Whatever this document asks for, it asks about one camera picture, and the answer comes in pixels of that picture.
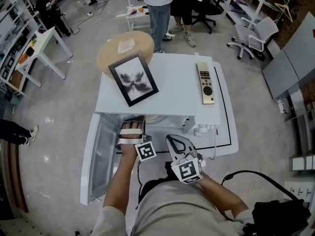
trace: picture frame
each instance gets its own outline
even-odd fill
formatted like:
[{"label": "picture frame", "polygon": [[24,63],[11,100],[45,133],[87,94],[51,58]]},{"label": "picture frame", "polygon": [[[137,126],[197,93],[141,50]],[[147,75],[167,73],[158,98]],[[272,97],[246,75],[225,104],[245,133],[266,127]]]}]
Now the picture frame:
[{"label": "picture frame", "polygon": [[158,92],[158,87],[141,51],[112,63],[108,67],[129,107]]}]

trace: gray shirt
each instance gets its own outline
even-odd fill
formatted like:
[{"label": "gray shirt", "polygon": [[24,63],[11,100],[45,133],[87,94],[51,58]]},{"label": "gray shirt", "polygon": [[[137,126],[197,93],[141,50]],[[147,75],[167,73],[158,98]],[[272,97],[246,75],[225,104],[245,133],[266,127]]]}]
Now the gray shirt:
[{"label": "gray shirt", "polygon": [[[161,183],[141,201],[131,235],[134,236],[238,236],[253,224],[252,210],[228,221],[204,195],[197,183]],[[91,236],[125,236],[126,221],[118,209],[102,209]]]}]

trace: floor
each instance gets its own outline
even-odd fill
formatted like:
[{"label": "floor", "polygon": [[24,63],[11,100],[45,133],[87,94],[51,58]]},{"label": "floor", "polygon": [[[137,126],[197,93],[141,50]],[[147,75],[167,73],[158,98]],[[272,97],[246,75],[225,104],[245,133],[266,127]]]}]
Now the floor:
[{"label": "floor", "polygon": [[[65,0],[62,5],[75,33],[79,21],[93,10],[87,5],[81,7],[82,4],[84,0]],[[88,206],[80,204],[81,167],[101,75],[96,67],[96,56],[108,39],[128,31],[125,18],[116,17],[125,13],[126,5],[126,0],[109,0],[103,11],[100,8],[93,18],[80,26],[81,31],[76,36],[66,38],[73,58],[68,59],[55,42],[50,43],[46,53],[67,78],[62,80],[37,62],[32,75],[42,82],[42,87],[28,82],[26,94],[29,97],[25,97],[15,110],[13,119],[17,123],[28,128],[39,126],[36,141],[29,147],[20,147],[20,170],[30,210],[28,217],[52,236],[72,236],[75,231],[89,235],[102,207],[102,202],[98,201]],[[226,17],[217,16],[216,19],[217,26],[211,35],[200,24],[193,27],[195,48],[189,47],[180,34],[163,44],[168,53],[198,52],[211,56],[221,64],[224,72],[239,151],[214,161],[206,160],[204,171],[221,181],[236,170],[256,170],[283,183],[290,175],[288,157],[295,153],[293,128],[290,123],[284,123],[284,116],[271,99],[257,62],[250,60],[247,54],[237,60],[238,50],[226,46],[231,38],[232,23]],[[140,166],[143,183],[165,175],[163,164]],[[238,175],[226,186],[251,207],[257,201],[282,197],[280,191],[255,175]],[[136,216],[138,188],[135,168],[126,215],[129,232]]]}]

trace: gray office chair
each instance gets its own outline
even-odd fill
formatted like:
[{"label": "gray office chair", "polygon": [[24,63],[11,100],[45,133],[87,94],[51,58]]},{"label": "gray office chair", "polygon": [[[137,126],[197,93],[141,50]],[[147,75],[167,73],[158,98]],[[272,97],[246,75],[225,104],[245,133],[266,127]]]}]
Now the gray office chair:
[{"label": "gray office chair", "polygon": [[[254,25],[253,29],[249,29],[244,26],[243,22],[246,21],[249,23],[249,26]],[[251,22],[246,18],[241,18],[242,25],[234,25],[236,29],[236,42],[235,37],[232,38],[233,42],[229,42],[226,45],[236,45],[241,47],[241,51],[237,59],[241,59],[243,56],[244,50],[247,51],[250,55],[250,59],[254,58],[250,48],[254,48],[259,52],[264,50],[265,41],[273,34],[278,32],[278,27],[270,17],[266,17],[261,20],[258,24]]]}]

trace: remote control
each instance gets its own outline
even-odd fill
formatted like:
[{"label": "remote control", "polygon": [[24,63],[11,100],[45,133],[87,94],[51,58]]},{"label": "remote control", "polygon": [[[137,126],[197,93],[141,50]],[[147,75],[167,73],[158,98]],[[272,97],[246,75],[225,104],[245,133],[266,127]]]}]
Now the remote control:
[{"label": "remote control", "polygon": [[208,65],[206,62],[197,62],[197,70],[200,79],[203,104],[214,104],[214,94]]}]

